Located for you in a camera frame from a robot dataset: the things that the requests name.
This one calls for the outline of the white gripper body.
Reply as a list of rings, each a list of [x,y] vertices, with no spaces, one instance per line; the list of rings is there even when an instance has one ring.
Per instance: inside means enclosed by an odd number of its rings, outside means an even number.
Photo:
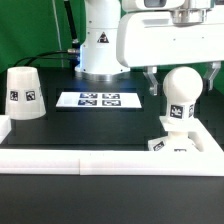
[[[169,12],[126,14],[118,26],[116,56],[126,67],[224,61],[224,9],[189,26],[173,24]]]

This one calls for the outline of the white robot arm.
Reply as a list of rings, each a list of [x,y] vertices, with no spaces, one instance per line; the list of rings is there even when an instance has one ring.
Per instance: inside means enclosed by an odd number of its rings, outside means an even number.
[[[205,87],[224,61],[224,0],[84,0],[86,38],[76,74],[111,80],[144,67],[160,92],[159,66],[206,63]]]

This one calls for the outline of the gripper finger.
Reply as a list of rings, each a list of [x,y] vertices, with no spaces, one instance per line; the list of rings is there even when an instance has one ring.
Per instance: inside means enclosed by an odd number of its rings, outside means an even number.
[[[221,62],[209,62],[207,64],[207,70],[203,77],[203,81],[205,84],[205,88],[207,91],[211,91],[213,89],[214,80],[221,69]]]
[[[145,78],[149,82],[149,92],[153,96],[156,96],[158,94],[158,81],[155,77],[156,73],[156,66],[146,66],[143,72]]]

